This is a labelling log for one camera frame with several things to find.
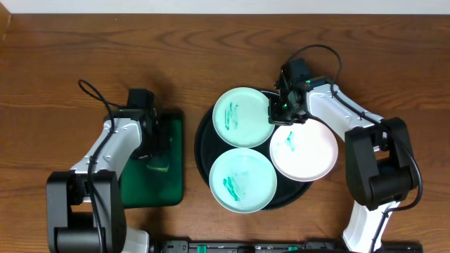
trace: cable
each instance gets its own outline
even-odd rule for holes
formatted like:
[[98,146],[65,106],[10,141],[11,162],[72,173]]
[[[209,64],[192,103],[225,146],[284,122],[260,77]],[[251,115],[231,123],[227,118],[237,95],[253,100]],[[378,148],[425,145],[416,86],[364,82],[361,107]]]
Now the cable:
[[267,94],[271,94],[271,95],[275,95],[275,96],[280,96],[280,94],[273,92],[273,91],[265,91],[265,90],[261,90],[260,92],[262,93],[267,93]]
[[[83,83],[86,84],[87,86],[89,86],[89,88],[91,88],[93,91],[95,91],[95,93],[96,93],[98,96],[95,96],[95,95],[93,95],[92,93],[90,93],[89,91],[87,91],[87,90],[83,87],[83,85],[82,85]],[[86,81],[83,80],[83,79],[78,80],[78,86],[79,86],[80,89],[83,90],[86,94],[90,95],[92,98],[95,98],[95,99],[98,100],[98,101],[102,101],[103,103],[105,103],[105,105],[108,104],[108,105],[115,106],[115,107],[117,107],[117,108],[122,108],[122,107],[124,107],[123,105],[118,105],[118,104],[116,104],[116,103],[111,103],[110,101],[107,101],[107,100],[106,100],[106,99],[105,99],[105,98],[97,91],[97,89],[95,89],[95,88],[92,86],[92,84],[86,82]]]
[[378,236],[380,235],[381,228],[383,227],[383,225],[385,223],[385,220],[389,217],[389,213],[390,212],[397,212],[397,211],[404,211],[404,210],[407,210],[407,209],[411,209],[411,208],[415,207],[420,202],[420,199],[422,198],[422,194],[423,194],[422,175],[420,174],[419,167],[417,165],[416,160],[414,159],[414,156],[413,156],[412,152],[407,148],[405,143],[403,143],[403,141],[401,141],[398,136],[393,134],[386,126],[383,125],[383,123],[378,122],[378,121],[376,121],[376,120],[374,120],[374,119],[372,119],[370,117],[367,117],[365,115],[365,112],[359,112],[357,109],[353,108],[351,105],[349,105],[348,103],[343,101],[343,99],[341,99],[341,97],[339,97],[338,92],[334,90],[333,86],[335,85],[335,82],[338,79],[338,77],[339,77],[339,75],[340,75],[340,73],[342,71],[342,66],[343,66],[342,59],[341,59],[339,53],[337,53],[336,50],[332,49],[329,46],[325,46],[325,45],[321,45],[321,44],[313,44],[313,45],[305,46],[305,47],[297,50],[292,56],[289,57],[288,62],[290,60],[292,60],[297,54],[307,50],[308,48],[313,48],[313,47],[319,47],[319,48],[328,49],[329,51],[334,53],[334,55],[337,57],[337,60],[339,61],[339,69],[337,71],[337,74],[335,75],[335,77],[332,79],[332,82],[330,83],[330,91],[331,91],[332,96],[335,97],[346,108],[349,108],[356,115],[360,116],[360,118],[365,119],[365,120],[369,121],[370,123],[380,127],[388,136],[391,136],[394,139],[394,142],[399,144],[401,149],[406,153],[406,155],[410,159],[414,169],[416,170],[416,176],[417,176],[417,179],[418,179],[418,191],[417,191],[416,198],[409,205],[406,205],[406,206],[403,206],[403,207],[388,208],[382,213],[381,222],[378,224],[377,230],[375,232],[375,236],[373,237],[372,243],[371,243],[371,250],[370,250],[370,252],[373,252],[373,250],[375,248],[375,242],[378,239]]
[[[93,95],[92,93],[88,92],[83,87],[83,84],[86,84],[87,86],[89,86],[89,88],[91,88],[98,95],[98,97]],[[97,207],[96,198],[95,198],[95,197],[97,197],[98,199],[100,199],[101,196],[98,194],[97,190],[94,187],[94,183],[92,182],[91,175],[92,175],[92,171],[94,170],[94,167],[97,163],[97,158],[98,158],[98,155],[100,154],[101,149],[103,148],[103,146],[105,146],[105,144],[108,142],[108,140],[111,138],[111,136],[115,133],[115,121],[114,121],[113,112],[110,108],[110,105],[114,105],[117,107],[120,107],[120,106],[115,103],[108,102],[92,84],[88,83],[87,81],[85,81],[83,79],[78,80],[78,86],[85,93],[87,93],[91,97],[93,97],[93,98],[103,102],[103,104],[105,104],[106,110],[108,110],[108,114],[110,116],[110,121],[111,121],[111,127],[108,132],[108,135],[106,135],[106,137],[103,139],[103,141],[100,143],[100,145],[98,145],[97,149],[94,151],[94,153],[91,155],[91,157],[89,157],[89,165],[87,167],[87,185],[88,185],[88,189],[89,189],[89,197],[91,198],[92,212],[94,213],[94,220],[97,225],[98,241],[100,243],[100,253],[103,253],[103,252],[105,252],[105,241],[103,240],[103,236],[102,236],[100,214],[98,213],[98,207]]]

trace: white wall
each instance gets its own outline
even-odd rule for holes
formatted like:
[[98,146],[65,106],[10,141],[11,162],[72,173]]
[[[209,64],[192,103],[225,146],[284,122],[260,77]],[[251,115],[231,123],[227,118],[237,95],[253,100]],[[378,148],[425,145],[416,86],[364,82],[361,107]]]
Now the white wall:
[[450,0],[0,0],[11,13],[450,14]]

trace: green pad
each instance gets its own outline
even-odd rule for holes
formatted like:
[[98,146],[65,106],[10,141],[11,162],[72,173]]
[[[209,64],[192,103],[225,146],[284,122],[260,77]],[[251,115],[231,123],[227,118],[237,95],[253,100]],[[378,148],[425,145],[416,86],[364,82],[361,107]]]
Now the green pad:
[[162,115],[169,127],[170,151],[152,160],[128,159],[120,177],[124,208],[164,207],[183,200],[183,122],[181,115]]

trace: light green plate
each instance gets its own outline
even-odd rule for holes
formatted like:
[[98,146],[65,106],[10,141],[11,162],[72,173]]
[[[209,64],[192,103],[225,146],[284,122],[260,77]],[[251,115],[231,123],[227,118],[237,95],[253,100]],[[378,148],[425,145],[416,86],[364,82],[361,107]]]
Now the light green plate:
[[249,148],[228,150],[212,165],[210,188],[216,200],[238,213],[256,212],[272,200],[276,172],[263,154]]
[[269,99],[251,88],[235,88],[224,93],[212,111],[212,123],[226,143],[253,148],[265,142],[275,125],[269,124]]

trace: black base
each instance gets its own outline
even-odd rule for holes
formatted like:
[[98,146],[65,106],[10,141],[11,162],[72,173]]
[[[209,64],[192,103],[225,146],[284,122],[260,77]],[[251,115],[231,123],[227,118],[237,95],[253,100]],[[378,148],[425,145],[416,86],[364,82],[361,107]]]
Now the black base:
[[[157,243],[150,253],[345,253],[345,246],[332,240],[294,243],[271,242],[187,242],[172,240]],[[375,253],[423,253],[422,245],[413,242],[383,243]]]
[[[276,94],[270,94],[264,92],[267,97],[277,96]],[[270,159],[269,144],[271,138],[265,141],[263,144],[254,147],[253,149],[263,154]],[[235,147],[225,143],[216,133],[214,125],[212,123],[212,108],[203,117],[200,126],[198,127],[197,134],[195,135],[195,162],[197,163],[198,171],[203,180],[209,187],[209,177],[211,166],[214,161],[226,151]],[[277,169],[275,169],[277,178],[277,188],[274,198],[270,203],[262,210],[277,209],[289,205],[296,201],[300,196],[308,190],[312,182],[298,182],[292,179],[288,179]]]

